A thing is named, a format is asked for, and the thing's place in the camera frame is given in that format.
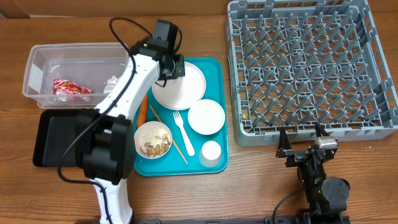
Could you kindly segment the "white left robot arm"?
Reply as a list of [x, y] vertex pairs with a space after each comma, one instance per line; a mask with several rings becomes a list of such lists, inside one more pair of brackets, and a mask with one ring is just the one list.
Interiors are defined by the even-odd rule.
[[134, 168], [134, 117], [144, 96], [154, 84], [164, 87], [185, 74], [183, 55], [178, 53], [182, 32], [177, 25], [158, 20], [155, 30], [132, 47], [126, 47], [125, 71], [111, 93], [92, 110], [78, 115], [75, 160], [86, 180], [96, 190], [100, 223], [131, 223], [127, 182]]

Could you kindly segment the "red snack wrapper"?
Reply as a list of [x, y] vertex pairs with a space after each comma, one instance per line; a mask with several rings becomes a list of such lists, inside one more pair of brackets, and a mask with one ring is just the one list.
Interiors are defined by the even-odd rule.
[[71, 96], [92, 94], [93, 90], [80, 86], [70, 80], [55, 79], [53, 81], [53, 93], [58, 95], [58, 101], [90, 101], [90, 96]]

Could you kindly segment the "bowl with rice and nuts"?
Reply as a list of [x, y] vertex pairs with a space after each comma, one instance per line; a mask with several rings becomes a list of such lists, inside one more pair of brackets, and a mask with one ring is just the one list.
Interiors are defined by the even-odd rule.
[[140, 126], [134, 134], [136, 152], [145, 159], [158, 159], [168, 153], [172, 146], [170, 129], [158, 121]]

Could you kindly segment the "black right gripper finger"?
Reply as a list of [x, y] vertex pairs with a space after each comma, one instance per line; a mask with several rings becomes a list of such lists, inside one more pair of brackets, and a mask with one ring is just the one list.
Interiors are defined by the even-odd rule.
[[277, 149], [279, 151], [292, 149], [284, 127], [279, 128], [279, 143]]
[[323, 128], [323, 126], [320, 123], [315, 124], [315, 132], [316, 132], [316, 136], [318, 138], [329, 136], [329, 134], [325, 131], [325, 129]]

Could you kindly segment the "white napkin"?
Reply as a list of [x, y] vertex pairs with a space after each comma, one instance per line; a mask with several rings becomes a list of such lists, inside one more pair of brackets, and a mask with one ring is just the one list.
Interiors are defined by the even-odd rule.
[[107, 84], [103, 90], [104, 94], [109, 94], [112, 92], [114, 87], [117, 85], [119, 78], [116, 76], [112, 76], [110, 79], [107, 80]]

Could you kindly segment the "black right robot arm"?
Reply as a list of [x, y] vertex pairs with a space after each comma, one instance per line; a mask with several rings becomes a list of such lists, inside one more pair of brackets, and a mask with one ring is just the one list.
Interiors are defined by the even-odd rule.
[[[315, 125], [316, 139], [305, 151], [293, 151], [285, 128], [279, 128], [279, 143], [275, 156], [286, 158], [286, 167], [296, 167], [303, 187], [286, 196], [276, 206], [271, 216], [272, 223], [349, 223], [342, 212], [347, 209], [350, 184], [338, 177], [327, 177], [323, 164], [332, 160], [338, 150], [337, 140], [320, 124]], [[305, 193], [307, 208], [294, 216], [277, 216], [279, 207], [288, 199]]]

